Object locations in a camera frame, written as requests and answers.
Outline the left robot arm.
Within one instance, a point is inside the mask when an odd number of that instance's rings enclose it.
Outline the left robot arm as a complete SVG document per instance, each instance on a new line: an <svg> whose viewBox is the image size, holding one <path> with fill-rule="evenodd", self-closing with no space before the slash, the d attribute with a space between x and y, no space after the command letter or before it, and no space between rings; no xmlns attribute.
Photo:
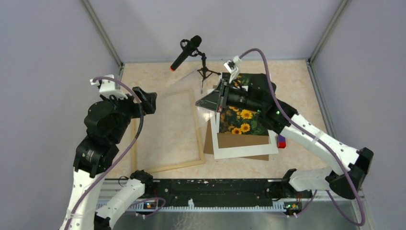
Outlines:
<svg viewBox="0 0 406 230"><path fill-rule="evenodd" d="M106 205L97 208L105 176L115 166L118 144L133 119L143 122L156 111L157 96L134 87L129 94L116 90L90 106L84 120L86 136L76 148L72 191L61 229L111 230L138 198L153 194L152 176L136 171Z"/></svg>

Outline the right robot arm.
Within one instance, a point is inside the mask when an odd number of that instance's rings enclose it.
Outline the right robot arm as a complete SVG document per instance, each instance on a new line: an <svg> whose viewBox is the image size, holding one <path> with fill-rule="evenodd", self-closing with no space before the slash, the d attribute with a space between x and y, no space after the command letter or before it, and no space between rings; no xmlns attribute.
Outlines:
<svg viewBox="0 0 406 230"><path fill-rule="evenodd" d="M325 190L345 199L355 199L374 153L367 147L356 149L334 139L307 121L297 109L277 99L275 93L276 85L268 77L255 80L246 90L220 79L218 85L195 104L214 112L228 106L258 112L257 121L264 128L294 140L327 164L322 169L290 169L281 184L284 196L294 197L304 190Z"/></svg>

